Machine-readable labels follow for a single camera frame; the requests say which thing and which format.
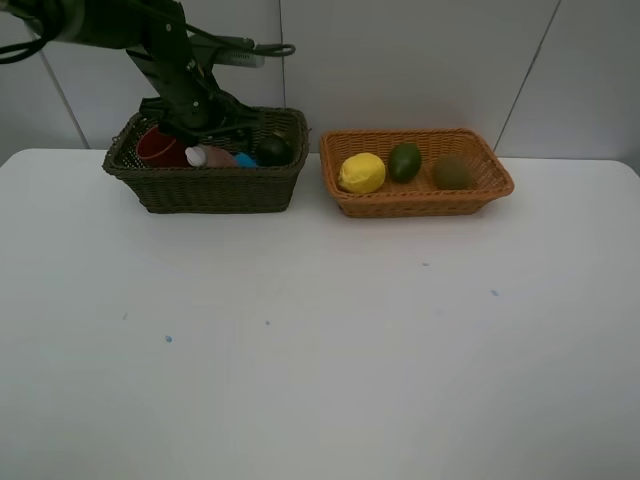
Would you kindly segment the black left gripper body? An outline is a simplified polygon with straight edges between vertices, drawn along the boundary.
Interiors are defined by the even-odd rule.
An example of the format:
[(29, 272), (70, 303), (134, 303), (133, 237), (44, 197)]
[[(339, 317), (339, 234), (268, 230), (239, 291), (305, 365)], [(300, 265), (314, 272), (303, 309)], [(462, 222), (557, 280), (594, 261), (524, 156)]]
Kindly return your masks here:
[(261, 112), (222, 90), (213, 69), (205, 70), (194, 55), (171, 67), (142, 47), (126, 53), (158, 93), (141, 101), (139, 113), (161, 132), (183, 143), (208, 143), (225, 136), (246, 139), (261, 126)]

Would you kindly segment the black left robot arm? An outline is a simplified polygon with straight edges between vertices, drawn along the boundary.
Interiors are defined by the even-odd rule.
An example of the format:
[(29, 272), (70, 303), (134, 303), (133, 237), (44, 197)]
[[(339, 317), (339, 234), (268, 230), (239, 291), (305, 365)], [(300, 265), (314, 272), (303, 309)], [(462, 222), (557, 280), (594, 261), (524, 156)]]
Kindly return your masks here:
[(253, 42), (189, 25), (177, 1), (4, 1), (1, 9), (36, 35), (3, 47), (3, 64), (25, 60), (50, 42), (124, 50), (157, 93), (142, 100), (140, 115), (188, 146), (245, 137), (261, 124), (260, 111), (222, 90), (212, 73), (229, 53), (253, 54)]

